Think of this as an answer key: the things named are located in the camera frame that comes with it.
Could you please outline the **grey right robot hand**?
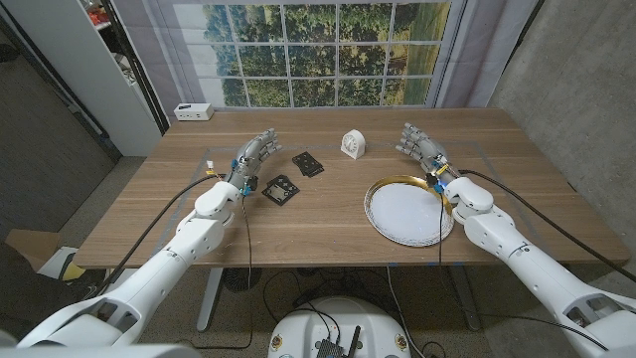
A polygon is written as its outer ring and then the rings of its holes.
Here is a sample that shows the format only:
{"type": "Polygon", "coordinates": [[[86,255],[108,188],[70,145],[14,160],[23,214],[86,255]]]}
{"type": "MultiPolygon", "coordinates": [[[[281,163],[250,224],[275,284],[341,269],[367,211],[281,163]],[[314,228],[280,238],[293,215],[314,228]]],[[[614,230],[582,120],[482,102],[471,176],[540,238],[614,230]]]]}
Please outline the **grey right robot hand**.
{"type": "Polygon", "coordinates": [[[442,187],[460,177],[443,146],[411,123],[404,124],[396,150],[415,159],[426,177],[435,178],[442,187]]]}

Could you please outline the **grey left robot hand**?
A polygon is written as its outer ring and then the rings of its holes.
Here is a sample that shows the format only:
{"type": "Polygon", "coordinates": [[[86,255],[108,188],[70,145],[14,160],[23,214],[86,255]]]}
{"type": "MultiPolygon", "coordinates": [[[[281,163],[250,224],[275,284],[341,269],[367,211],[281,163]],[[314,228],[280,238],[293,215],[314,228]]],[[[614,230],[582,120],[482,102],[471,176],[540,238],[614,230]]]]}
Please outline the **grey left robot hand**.
{"type": "Polygon", "coordinates": [[[248,181],[258,173],[261,164],[280,149],[275,129],[265,130],[238,150],[236,164],[226,177],[226,181],[243,191],[248,181]]]}

